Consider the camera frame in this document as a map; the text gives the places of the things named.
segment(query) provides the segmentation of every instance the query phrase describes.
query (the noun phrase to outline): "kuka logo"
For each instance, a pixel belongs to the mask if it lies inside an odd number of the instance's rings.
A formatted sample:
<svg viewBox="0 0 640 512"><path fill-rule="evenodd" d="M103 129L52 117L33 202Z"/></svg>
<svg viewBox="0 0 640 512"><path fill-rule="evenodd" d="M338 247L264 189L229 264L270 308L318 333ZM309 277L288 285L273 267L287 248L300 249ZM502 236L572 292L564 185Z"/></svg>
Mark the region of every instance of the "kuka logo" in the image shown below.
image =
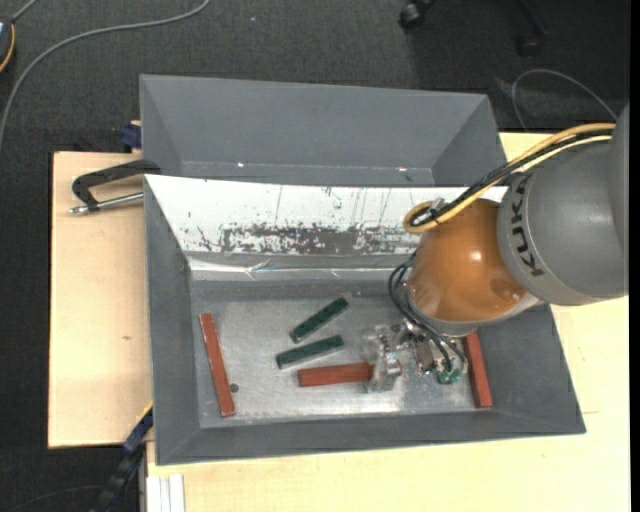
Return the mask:
<svg viewBox="0 0 640 512"><path fill-rule="evenodd" d="M527 240L524 228L522 227L522 213L520 211L524 204L524 193L530 178L531 174L518 184L514 194L514 199L511 202L511 211L513 212L513 217L511 217L511 234L514 237L520 237L520 245L516 250L518 251L522 262L529 267L529 273L533 277L537 277L543 275L544 271L536 266L536 259L534 258L531 249L529 249L529 241Z"/></svg>

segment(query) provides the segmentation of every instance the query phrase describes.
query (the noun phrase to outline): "black carpet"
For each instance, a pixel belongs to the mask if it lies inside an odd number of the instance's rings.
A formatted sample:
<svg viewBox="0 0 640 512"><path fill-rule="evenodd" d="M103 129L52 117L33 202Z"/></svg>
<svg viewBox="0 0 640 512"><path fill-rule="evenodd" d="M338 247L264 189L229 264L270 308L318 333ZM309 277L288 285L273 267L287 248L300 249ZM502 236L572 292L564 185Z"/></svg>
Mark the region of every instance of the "black carpet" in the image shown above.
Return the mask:
<svg viewBox="0 0 640 512"><path fill-rule="evenodd" d="M26 0L0 0L0 16ZM97 27L185 12L197 0L42 0L17 25L0 108L52 44ZM536 0L551 33L539 56L515 51L510 0L439 0L405 34L402 0L214 0L169 27L104 35L62 49L20 91L0 154L0 512L87 510L117 448L46 450L49 154L122 151L139 117L140 73L483 92L502 129L523 129L511 88L545 68L583 82L619 113L629 101L630 0ZM607 120L580 87L550 74L519 82L529 129ZM40 496L48 498L32 502ZM133 486L121 510L135 510Z"/></svg>

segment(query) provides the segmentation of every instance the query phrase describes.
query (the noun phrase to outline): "stain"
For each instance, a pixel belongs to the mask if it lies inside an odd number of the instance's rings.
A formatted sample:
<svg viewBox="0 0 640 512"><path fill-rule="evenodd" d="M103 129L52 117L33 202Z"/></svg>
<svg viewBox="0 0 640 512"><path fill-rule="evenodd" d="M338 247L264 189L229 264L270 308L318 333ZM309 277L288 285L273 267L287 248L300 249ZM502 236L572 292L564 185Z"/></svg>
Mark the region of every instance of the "stain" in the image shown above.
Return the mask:
<svg viewBox="0 0 640 512"><path fill-rule="evenodd" d="M384 204L380 207L380 223L382 223L382 219L384 218L384 213L387 211L387 205L389 204L389 198L391 197L391 189L387 192L387 197L384 200Z"/></svg>
<svg viewBox="0 0 640 512"><path fill-rule="evenodd" d="M278 204L276 205L276 214L275 214L274 224L277 224L277 222L278 222L278 213L280 212L280 200L282 199L282 190L283 189L284 189L284 186L280 187L280 191L278 192Z"/></svg>
<svg viewBox="0 0 640 512"><path fill-rule="evenodd" d="M215 245L222 252L335 256L394 254L405 234L402 228L351 225L345 229L317 224L304 226L302 223L280 228L266 223L221 226L220 232Z"/></svg>
<svg viewBox="0 0 640 512"><path fill-rule="evenodd" d="M213 251L213 244L211 243L211 240L209 240L204 235L204 231L202 231L202 228L200 226L198 226L197 229L198 229L198 232L200 233L200 242L198 242L198 245L200 247L204 247L209 252Z"/></svg>

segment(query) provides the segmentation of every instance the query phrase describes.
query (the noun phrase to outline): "clamp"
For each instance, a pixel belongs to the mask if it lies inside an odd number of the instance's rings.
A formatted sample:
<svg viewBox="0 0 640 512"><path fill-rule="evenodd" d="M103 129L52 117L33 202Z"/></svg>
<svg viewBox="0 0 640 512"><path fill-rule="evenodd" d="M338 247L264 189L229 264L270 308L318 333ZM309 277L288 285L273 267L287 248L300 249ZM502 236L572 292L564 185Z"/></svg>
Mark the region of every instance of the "clamp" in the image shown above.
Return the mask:
<svg viewBox="0 0 640 512"><path fill-rule="evenodd" d="M76 178L71 186L73 193L84 203L83 206L71 208L70 213L93 213L103 208L118 206L132 201L137 201L144 197L142 192L129 194L126 196L108 199L106 201L98 201L89 190L92 187L111 183L112 181L129 178L138 174L161 174L160 167L149 160L136 160L108 169L102 169L89 174L84 174Z"/></svg>

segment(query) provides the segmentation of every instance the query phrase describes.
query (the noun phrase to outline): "yellow cable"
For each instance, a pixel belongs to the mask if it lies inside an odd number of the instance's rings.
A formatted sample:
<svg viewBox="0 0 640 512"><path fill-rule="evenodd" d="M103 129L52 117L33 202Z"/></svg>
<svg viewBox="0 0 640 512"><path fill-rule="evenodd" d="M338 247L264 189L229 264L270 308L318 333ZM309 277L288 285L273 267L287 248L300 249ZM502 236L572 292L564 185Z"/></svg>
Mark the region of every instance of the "yellow cable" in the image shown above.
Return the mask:
<svg viewBox="0 0 640 512"><path fill-rule="evenodd" d="M0 73L4 71L4 68L7 67L9 61L11 60L11 55L13 55L13 50L16 47L16 27L15 25L11 25L9 30L11 30L11 35L9 36L9 51L7 52L7 57L0 62Z"/></svg>
<svg viewBox="0 0 640 512"><path fill-rule="evenodd" d="M552 135L551 137L539 142L535 146L531 147L530 149L528 149L527 151L522 153L519 157L514 158L513 160L511 160L511 162L509 162L509 165L517 164L521 160L524 160L525 158L533 155L534 153L536 153L538 151L541 151L541 150L546 149L546 148L548 148L550 146L553 146L554 144L557 144L558 142L566 139L567 137L573 137L575 135L582 135L582 134L591 133L591 132L600 132L602 130L612 130L614 128L615 128L615 124L613 124L613 123L591 123L591 124L584 124L584 125L581 125L581 126L576 126L574 128L569 128L567 130L563 130L563 131L558 132L555 135ZM549 158L549 156L551 156L551 154L545 155L545 156L541 157L541 159ZM492 183L489 183L488 185L484 186L483 188L478 190L476 193L474 193L473 195L469 196L467 199L462 201L460 204L456 205L454 208L452 208L448 212L443 213L442 215L439 215L437 218L435 218L433 220L430 220L429 222L426 222L424 224L421 224L420 226L412 226L410 224L410 221L414 217L414 215L416 213L420 212L420 211L424 211L425 209L429 208L431 206L431 204L432 204L431 201L426 201L424 203L420 203L420 204L414 206L413 208L411 208L411 210L409 210L409 213L407 213L405 215L404 220L402 222L402 226L409 233L423 233L425 231L433 229L438 224L442 224L443 222L447 222L451 218L453 218L456 215L458 215L462 210L464 210L467 206L469 206L471 203L473 203L482 194L484 194L487 190L489 190L491 187L493 187L496 183L498 183L501 180L502 180L502 178L499 178L499 179L493 181Z"/></svg>

